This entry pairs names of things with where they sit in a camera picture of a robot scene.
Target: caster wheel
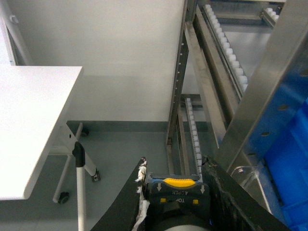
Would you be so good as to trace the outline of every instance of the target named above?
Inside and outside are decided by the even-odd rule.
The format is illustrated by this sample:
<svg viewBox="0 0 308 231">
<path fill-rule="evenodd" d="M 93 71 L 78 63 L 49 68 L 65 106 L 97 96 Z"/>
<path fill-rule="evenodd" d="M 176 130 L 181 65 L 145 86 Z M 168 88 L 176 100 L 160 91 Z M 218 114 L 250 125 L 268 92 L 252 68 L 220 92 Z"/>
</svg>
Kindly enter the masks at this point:
<svg viewBox="0 0 308 231">
<path fill-rule="evenodd" d="M 58 203 L 63 205 L 68 201 L 68 199 L 69 199 L 69 193 L 68 192 L 62 192 L 60 194 L 60 198 L 58 200 Z"/>
<path fill-rule="evenodd" d="M 82 137 L 87 137 L 88 134 L 89 134 L 89 130 L 86 129 L 86 128 L 83 128 L 80 135 L 81 135 Z"/>
</svg>

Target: blue plastic bin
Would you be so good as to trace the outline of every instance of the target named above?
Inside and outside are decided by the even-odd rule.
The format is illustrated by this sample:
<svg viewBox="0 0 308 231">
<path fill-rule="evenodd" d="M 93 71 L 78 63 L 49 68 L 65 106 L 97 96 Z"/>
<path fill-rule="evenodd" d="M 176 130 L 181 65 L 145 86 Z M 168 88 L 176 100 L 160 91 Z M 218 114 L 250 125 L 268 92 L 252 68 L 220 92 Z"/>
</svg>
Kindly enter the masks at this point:
<svg viewBox="0 0 308 231">
<path fill-rule="evenodd" d="M 308 100 L 265 155 L 290 229 L 308 231 Z"/>
</svg>

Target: yellow knob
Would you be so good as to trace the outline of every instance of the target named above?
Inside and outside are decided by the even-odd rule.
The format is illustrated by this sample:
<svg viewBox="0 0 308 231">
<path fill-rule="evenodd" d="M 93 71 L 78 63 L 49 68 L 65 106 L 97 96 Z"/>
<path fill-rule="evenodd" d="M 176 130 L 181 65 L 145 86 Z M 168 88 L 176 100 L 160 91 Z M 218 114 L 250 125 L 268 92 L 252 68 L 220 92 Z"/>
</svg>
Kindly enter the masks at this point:
<svg viewBox="0 0 308 231">
<path fill-rule="evenodd" d="M 196 183 L 192 179 L 174 179 L 174 178 L 166 178 L 164 179 L 164 182 L 166 182 L 171 186 L 180 188 L 189 187 Z"/>
</svg>

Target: metal upright post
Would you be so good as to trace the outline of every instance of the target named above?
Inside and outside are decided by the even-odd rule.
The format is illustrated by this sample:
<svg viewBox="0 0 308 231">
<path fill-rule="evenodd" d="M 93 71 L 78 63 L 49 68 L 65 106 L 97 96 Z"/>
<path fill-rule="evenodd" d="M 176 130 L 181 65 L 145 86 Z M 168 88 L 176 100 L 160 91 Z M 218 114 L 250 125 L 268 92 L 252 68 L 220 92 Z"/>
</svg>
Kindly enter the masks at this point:
<svg viewBox="0 0 308 231">
<path fill-rule="evenodd" d="M 73 156 L 76 159 L 77 171 L 77 206 L 78 206 L 78 231 L 86 230 L 86 184 L 85 184 L 85 164 L 86 153 L 79 142 L 75 143 Z"/>
</svg>

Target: white table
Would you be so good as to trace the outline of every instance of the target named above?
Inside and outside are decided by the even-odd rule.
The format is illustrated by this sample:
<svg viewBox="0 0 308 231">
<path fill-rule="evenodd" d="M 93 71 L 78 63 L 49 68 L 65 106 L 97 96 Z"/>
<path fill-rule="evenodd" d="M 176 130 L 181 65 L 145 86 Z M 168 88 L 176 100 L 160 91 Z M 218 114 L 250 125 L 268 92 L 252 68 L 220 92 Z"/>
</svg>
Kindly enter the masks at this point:
<svg viewBox="0 0 308 231">
<path fill-rule="evenodd" d="M 52 145 L 76 138 L 65 114 L 82 67 L 0 66 L 0 200 L 27 199 Z M 93 176 L 95 165 L 86 155 Z"/>
</svg>

